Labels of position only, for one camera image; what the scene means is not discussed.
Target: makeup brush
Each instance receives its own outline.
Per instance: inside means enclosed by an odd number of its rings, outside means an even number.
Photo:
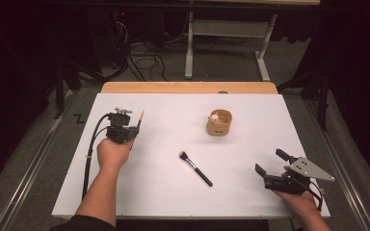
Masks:
[[[186,161],[194,170],[198,173],[198,175],[208,184],[208,186],[212,187],[212,182],[197,168],[197,166],[192,163],[192,161],[188,158],[188,155],[183,151],[182,154],[179,156],[182,160]]]

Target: desk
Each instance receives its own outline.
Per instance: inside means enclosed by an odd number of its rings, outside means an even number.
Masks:
[[[319,5],[320,0],[190,0],[194,2],[226,2],[273,5]],[[225,21],[194,19],[194,13],[189,12],[188,49],[185,61],[185,78],[192,79],[194,65],[193,41],[194,35],[227,36],[241,38],[263,39],[261,49],[255,51],[255,58],[263,81],[270,81],[269,73],[264,63],[264,54],[275,27],[277,15],[272,14],[268,22]]]
[[[93,128],[100,117],[119,107],[133,111],[134,123],[145,110],[141,133],[119,175],[119,218],[291,218],[283,201],[265,190],[262,178],[254,172],[258,163],[269,174],[282,173],[285,163],[275,154],[276,148],[305,156],[282,95],[271,83],[147,85],[104,85],[92,106],[53,216],[70,218],[74,214],[80,204]],[[246,86],[257,86],[257,91]],[[157,93],[174,90],[179,93]],[[232,93],[211,93],[218,90]],[[227,136],[211,137],[205,125],[210,112],[218,108],[230,110],[233,120]],[[100,134],[94,145],[103,137]],[[212,188],[180,160],[181,151],[186,151],[212,181]],[[95,151],[92,156],[90,183],[98,172]],[[327,206],[322,215],[330,216]]]

